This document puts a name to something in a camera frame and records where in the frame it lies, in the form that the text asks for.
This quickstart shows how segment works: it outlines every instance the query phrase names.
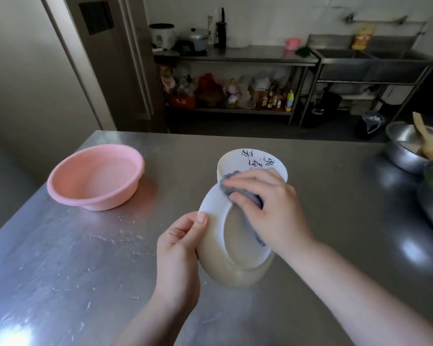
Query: wooden spoon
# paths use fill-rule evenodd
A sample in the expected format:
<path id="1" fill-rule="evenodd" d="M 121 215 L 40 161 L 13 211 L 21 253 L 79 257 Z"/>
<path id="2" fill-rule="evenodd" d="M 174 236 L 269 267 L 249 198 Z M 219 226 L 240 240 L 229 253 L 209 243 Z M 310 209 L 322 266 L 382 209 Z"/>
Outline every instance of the wooden spoon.
<path id="1" fill-rule="evenodd" d="M 421 151 L 428 159 L 433 160 L 433 135 L 428 132 L 419 113 L 413 112 L 412 116 L 414 118 L 415 127 L 425 140 L 424 144 L 421 146 Z"/>

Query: red box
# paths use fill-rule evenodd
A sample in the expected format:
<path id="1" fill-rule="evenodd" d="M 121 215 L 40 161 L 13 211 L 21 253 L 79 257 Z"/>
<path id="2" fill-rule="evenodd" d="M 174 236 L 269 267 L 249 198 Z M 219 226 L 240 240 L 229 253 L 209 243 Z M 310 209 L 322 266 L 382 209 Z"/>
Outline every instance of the red box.
<path id="1" fill-rule="evenodd" d="M 186 96 L 174 96 L 171 94 L 168 99 L 168 103 L 171 106 L 177 108 L 194 109 L 196 107 L 196 98 Z"/>

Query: rice cooker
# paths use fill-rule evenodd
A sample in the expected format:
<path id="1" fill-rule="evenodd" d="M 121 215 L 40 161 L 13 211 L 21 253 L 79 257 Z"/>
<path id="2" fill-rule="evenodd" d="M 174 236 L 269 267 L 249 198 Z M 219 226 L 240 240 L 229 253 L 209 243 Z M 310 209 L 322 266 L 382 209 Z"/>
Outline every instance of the rice cooker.
<path id="1" fill-rule="evenodd" d="M 176 31 L 173 24 L 155 23 L 149 26 L 152 43 L 159 48 L 171 50 L 175 46 Z"/>
<path id="2" fill-rule="evenodd" d="M 207 29 L 191 28 L 178 35 L 176 49 L 179 53 L 203 52 L 207 49 L 209 37 Z"/>

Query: person's right hand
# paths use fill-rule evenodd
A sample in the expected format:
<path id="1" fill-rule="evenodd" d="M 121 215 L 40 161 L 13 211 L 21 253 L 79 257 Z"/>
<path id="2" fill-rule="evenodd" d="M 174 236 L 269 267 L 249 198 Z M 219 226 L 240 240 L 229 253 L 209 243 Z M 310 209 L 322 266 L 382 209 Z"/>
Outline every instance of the person's right hand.
<path id="1" fill-rule="evenodd" d="M 241 193 L 234 192 L 229 197 L 243 209 L 263 241 L 284 260 L 316 244 L 294 187 L 286 184 L 276 170 L 245 171 L 225 180 L 224 185 L 252 192 L 263 199 L 263 209 L 260 209 Z"/>

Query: pink plastic bowl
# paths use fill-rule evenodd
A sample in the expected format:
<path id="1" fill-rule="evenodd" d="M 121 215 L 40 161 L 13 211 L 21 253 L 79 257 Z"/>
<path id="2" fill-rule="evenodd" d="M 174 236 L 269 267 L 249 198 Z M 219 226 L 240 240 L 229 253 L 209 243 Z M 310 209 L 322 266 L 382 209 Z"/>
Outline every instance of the pink plastic bowl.
<path id="1" fill-rule="evenodd" d="M 46 187 L 58 203 L 93 211 L 108 210 L 132 197 L 143 172 L 144 159 L 136 149 L 103 144 L 60 162 Z"/>
<path id="2" fill-rule="evenodd" d="M 300 43 L 301 43 L 301 39 L 292 37 L 285 41 L 285 49 L 289 51 L 298 50 L 298 48 L 300 47 Z"/>

